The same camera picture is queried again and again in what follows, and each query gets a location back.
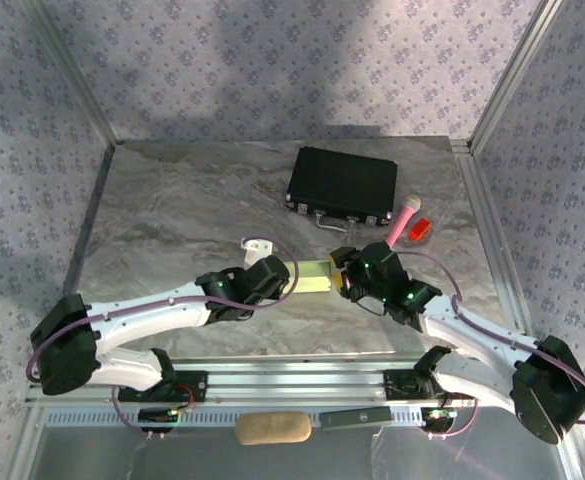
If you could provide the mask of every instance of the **gray marble table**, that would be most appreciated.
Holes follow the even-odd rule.
[[[284,196],[304,145],[393,160],[396,207],[421,197],[433,233],[414,247],[436,256],[457,277],[465,306],[507,325],[476,220],[447,138],[384,138],[312,142],[134,143],[116,149],[87,247],[78,290],[87,302],[158,293],[207,271],[243,264],[241,238],[274,236],[301,260],[326,259],[341,245],[363,247],[386,229],[357,226],[348,234],[320,230],[290,212]],[[445,276],[425,259],[405,256],[415,276],[451,293]],[[400,352],[431,342],[387,317],[366,313],[336,292],[293,295],[280,308],[247,322],[163,333],[134,342],[172,358]]]

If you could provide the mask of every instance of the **tan sponge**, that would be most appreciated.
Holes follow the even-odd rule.
[[[312,422],[303,412],[246,413],[236,421],[236,439],[241,445],[271,445],[305,442]]]

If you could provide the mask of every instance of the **purple cable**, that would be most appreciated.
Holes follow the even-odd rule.
[[[452,300],[452,309],[454,310],[454,313],[463,321],[463,323],[465,323],[466,325],[473,328],[474,330],[477,330],[478,332],[482,333],[483,335],[486,335],[494,340],[497,340],[499,342],[504,342],[504,343],[512,343],[512,346],[514,348],[519,348],[519,349],[523,350],[524,352],[528,352],[528,353],[531,353],[533,355],[536,355],[536,356],[542,358],[543,360],[548,362],[550,365],[553,365],[553,366],[559,368],[566,375],[572,377],[572,379],[576,380],[578,383],[583,385],[583,387],[585,387],[585,377],[583,375],[581,375],[579,372],[577,372],[576,370],[574,370],[572,367],[566,365],[565,363],[561,362],[560,360],[557,360],[553,356],[548,355],[547,353],[542,352],[536,348],[529,347],[527,345],[524,345],[524,344],[516,342],[516,341],[512,342],[511,339],[509,339],[507,337],[503,337],[503,336],[499,335],[498,333],[494,333],[491,330],[488,330],[488,329],[482,327],[481,325],[477,325],[472,320],[470,320],[468,317],[466,317],[463,314],[463,312],[461,312],[460,306],[459,306],[459,302],[463,301],[463,297],[461,296],[461,289],[459,288],[459,284],[457,283],[457,281],[454,278],[454,276],[452,275],[452,273],[439,260],[428,255],[427,253],[422,253],[422,252],[403,251],[403,252],[396,252],[396,253],[398,255],[416,255],[419,257],[425,257],[428,260],[435,263],[439,268],[441,268],[441,270],[443,270],[445,272],[447,277],[450,279],[450,282],[452,283],[452,286],[454,287],[454,290],[456,292],[454,295],[452,295],[452,299],[451,299]],[[585,425],[585,420],[579,420],[577,423],[579,425]]]
[[[132,423],[129,422],[129,420],[127,418],[125,418],[125,415],[121,411],[121,406],[119,405],[119,399],[117,398],[118,395],[119,395],[119,387],[117,387],[116,385],[112,385],[112,406],[114,407],[114,411],[116,412],[116,416],[119,417],[119,420],[121,420],[121,423],[123,425],[125,425],[126,427],[128,427],[130,430],[134,430],[136,433],[143,435],[144,437],[147,437],[148,434],[146,432],[141,430],[140,427],[133,425]]]
[[[455,430],[455,431],[449,432],[449,433],[433,433],[433,432],[428,432],[428,434],[429,435],[432,435],[433,437],[443,437],[443,438],[446,438],[446,437],[456,437],[457,435],[461,435],[462,433],[467,432],[468,429],[472,426],[472,424],[474,423],[474,420],[476,419],[477,413],[479,413],[479,401],[475,398],[474,399],[474,408],[472,409],[472,414],[470,415],[470,418],[465,423],[465,425],[463,425],[458,430]]]
[[[109,312],[109,318],[117,318],[117,317],[126,316],[126,315],[134,315],[137,313],[143,313],[143,312],[147,312],[150,310],[154,310],[155,308],[159,308],[159,307],[181,305],[181,304],[190,303],[190,302],[214,302],[214,303],[220,303],[221,305],[227,305],[228,307],[234,307],[234,308],[239,308],[241,310],[251,310],[251,311],[265,310],[267,308],[272,308],[272,307],[275,307],[277,305],[280,305],[281,303],[283,303],[285,300],[288,299],[288,297],[294,292],[297,284],[299,283],[299,274],[300,274],[299,262],[297,261],[294,253],[292,253],[292,250],[290,250],[288,247],[283,245],[278,240],[274,240],[272,238],[263,237],[263,236],[253,236],[253,237],[245,238],[244,242],[249,242],[251,240],[265,240],[266,242],[271,242],[277,248],[279,248],[280,250],[283,250],[288,255],[288,257],[290,258],[290,260],[292,261],[292,263],[294,265],[294,280],[292,281],[292,285],[290,286],[290,290],[288,290],[287,293],[283,294],[281,296],[281,298],[279,298],[278,300],[275,300],[274,302],[268,303],[266,305],[245,305],[243,303],[233,302],[232,300],[226,300],[224,298],[218,298],[218,297],[211,297],[208,295],[190,295],[190,296],[185,295],[185,296],[180,296],[180,297],[174,297],[172,299],[172,301],[165,299],[165,300],[159,300],[156,302],[146,303],[144,305],[138,305],[136,307],[122,308],[120,310],[115,310],[113,312]],[[59,339],[60,337],[62,337],[66,333],[74,330],[75,328],[81,327],[83,325],[88,325],[88,324],[94,323],[94,322],[100,322],[102,320],[105,320],[105,317],[103,315],[95,315],[94,317],[82,318],[81,320],[78,320],[78,321],[73,322],[69,325],[66,325],[65,327],[61,328],[57,332],[50,335],[43,343],[41,343],[41,345],[39,345],[36,348],[36,350],[34,350],[34,353],[30,357],[30,360],[28,360],[28,363],[25,367],[25,376],[27,377],[27,379],[32,383],[41,383],[41,379],[36,378],[34,376],[34,374],[32,373],[34,370],[34,366],[36,365],[37,361],[41,357],[41,354],[47,348],[49,348],[49,346],[52,345],[57,339]]]

